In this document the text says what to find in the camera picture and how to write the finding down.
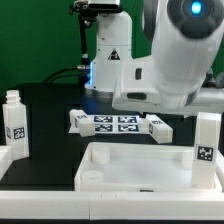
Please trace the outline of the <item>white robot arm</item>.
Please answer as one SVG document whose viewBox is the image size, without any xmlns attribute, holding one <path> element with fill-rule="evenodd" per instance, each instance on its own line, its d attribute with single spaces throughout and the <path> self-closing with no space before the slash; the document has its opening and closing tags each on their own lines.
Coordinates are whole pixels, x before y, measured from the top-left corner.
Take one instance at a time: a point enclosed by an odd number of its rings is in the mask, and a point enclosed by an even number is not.
<svg viewBox="0 0 224 224">
<path fill-rule="evenodd" d="M 224 36 L 224 0 L 143 0 L 149 56 L 132 58 L 132 20 L 109 11 L 119 0 L 88 0 L 97 15 L 97 54 L 86 92 L 117 110 L 196 115 L 224 112 L 224 87 L 205 87 Z"/>
</svg>

